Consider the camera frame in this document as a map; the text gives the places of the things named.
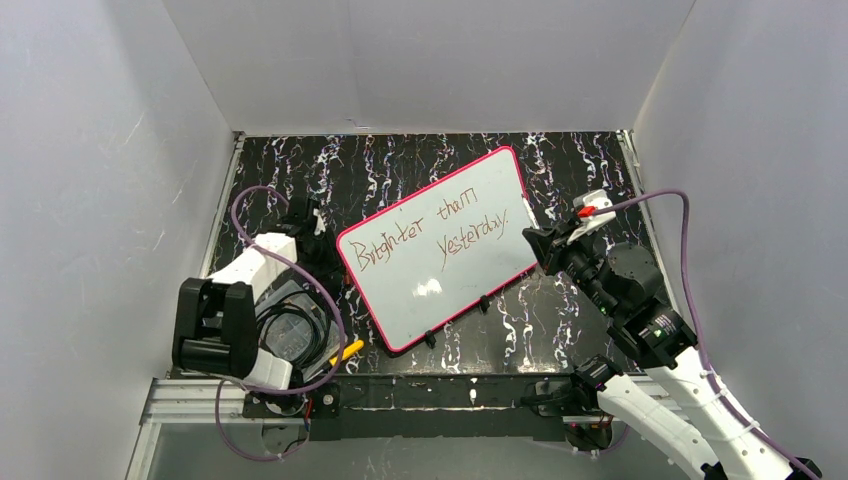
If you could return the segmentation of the pink framed whiteboard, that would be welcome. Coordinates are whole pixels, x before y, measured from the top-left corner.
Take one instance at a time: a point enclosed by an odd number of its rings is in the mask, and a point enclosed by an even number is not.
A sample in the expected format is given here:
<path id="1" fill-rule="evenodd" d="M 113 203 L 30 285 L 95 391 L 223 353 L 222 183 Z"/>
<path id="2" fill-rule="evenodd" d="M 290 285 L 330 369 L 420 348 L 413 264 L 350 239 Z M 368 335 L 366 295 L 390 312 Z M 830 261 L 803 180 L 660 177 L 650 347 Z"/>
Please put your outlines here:
<path id="1" fill-rule="evenodd" d="M 338 235 L 387 350 L 409 349 L 536 265 L 523 197 L 517 155 L 502 146 Z"/>

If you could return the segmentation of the white marker pen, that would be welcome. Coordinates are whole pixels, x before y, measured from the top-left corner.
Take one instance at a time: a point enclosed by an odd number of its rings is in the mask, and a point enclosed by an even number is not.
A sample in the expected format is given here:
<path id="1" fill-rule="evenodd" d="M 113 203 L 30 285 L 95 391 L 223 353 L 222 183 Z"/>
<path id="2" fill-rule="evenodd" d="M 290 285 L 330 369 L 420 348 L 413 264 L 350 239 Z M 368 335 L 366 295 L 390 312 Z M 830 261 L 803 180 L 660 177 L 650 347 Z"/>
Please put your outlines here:
<path id="1" fill-rule="evenodd" d="M 530 203 L 529 203 L 528 199 L 527 199 L 526 197 L 523 197 L 523 198 L 522 198 L 522 202 L 523 202 L 523 204 L 524 204 L 524 207 L 525 207 L 526 212 L 527 212 L 527 216 L 528 216 L 528 218 L 529 218 L 530 227 L 531 227 L 531 228 L 533 228 L 533 229 L 538 229 L 538 228 L 539 228 L 539 223 L 538 223 L 538 221 L 537 221 L 537 219 L 536 219 L 536 216 L 535 216 L 535 214 L 534 214 L 534 212 L 533 212 L 533 209 L 532 209 L 532 207 L 531 207 L 531 205 L 530 205 Z"/>

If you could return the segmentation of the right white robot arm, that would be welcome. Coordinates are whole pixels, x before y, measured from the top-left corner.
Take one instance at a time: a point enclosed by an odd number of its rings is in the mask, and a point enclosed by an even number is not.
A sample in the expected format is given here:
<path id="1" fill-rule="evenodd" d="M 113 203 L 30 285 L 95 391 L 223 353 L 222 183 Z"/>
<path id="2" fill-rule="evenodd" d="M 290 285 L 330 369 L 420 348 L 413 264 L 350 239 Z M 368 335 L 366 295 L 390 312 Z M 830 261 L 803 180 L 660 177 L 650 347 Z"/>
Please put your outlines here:
<path id="1" fill-rule="evenodd" d="M 615 346 L 676 402 L 672 411 L 611 360 L 596 355 L 574 369 L 570 392 L 624 421 L 691 479 L 819 479 L 816 463 L 781 451 L 701 362 L 696 333 L 660 293 L 664 276 L 644 247 L 619 243 L 602 253 L 573 225 L 526 228 L 539 266 L 568 276 L 610 319 Z"/>

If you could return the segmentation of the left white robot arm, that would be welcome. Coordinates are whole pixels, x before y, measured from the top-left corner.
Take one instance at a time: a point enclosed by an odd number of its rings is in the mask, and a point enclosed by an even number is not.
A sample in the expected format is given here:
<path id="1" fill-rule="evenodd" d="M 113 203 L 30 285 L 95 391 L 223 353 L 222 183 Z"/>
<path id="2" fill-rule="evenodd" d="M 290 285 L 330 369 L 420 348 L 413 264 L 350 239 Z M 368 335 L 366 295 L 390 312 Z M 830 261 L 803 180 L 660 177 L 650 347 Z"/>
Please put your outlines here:
<path id="1" fill-rule="evenodd" d="M 341 261 L 319 201 L 295 197 L 286 205 L 279 223 L 247 239 L 231 263 L 181 284 L 171 347 L 177 369 L 270 395 L 305 394 L 326 383 L 311 383 L 307 370 L 344 348 L 334 299 Z M 263 338 L 286 316 L 304 319 L 317 342 L 295 360 L 274 354 Z"/>

